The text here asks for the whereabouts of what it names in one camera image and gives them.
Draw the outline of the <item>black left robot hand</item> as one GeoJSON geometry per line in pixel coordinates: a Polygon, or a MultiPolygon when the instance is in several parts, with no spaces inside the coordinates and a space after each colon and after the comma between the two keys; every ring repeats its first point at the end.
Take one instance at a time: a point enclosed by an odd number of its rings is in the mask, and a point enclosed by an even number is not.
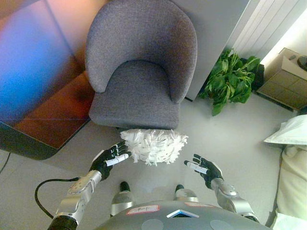
{"type": "Polygon", "coordinates": [[[101,181],[105,180],[113,165],[118,164],[131,156],[125,141],[121,141],[107,150],[102,150],[94,159],[90,171],[99,171],[101,173],[101,181]]]}

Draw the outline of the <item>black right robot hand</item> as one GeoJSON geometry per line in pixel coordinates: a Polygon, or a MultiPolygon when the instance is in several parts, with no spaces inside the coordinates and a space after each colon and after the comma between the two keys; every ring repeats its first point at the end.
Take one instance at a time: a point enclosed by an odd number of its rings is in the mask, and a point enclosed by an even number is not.
{"type": "Polygon", "coordinates": [[[211,181],[213,179],[222,179],[222,170],[212,161],[205,159],[204,157],[194,154],[193,162],[184,161],[184,164],[199,174],[205,181],[205,185],[208,189],[212,189],[211,181]]]}

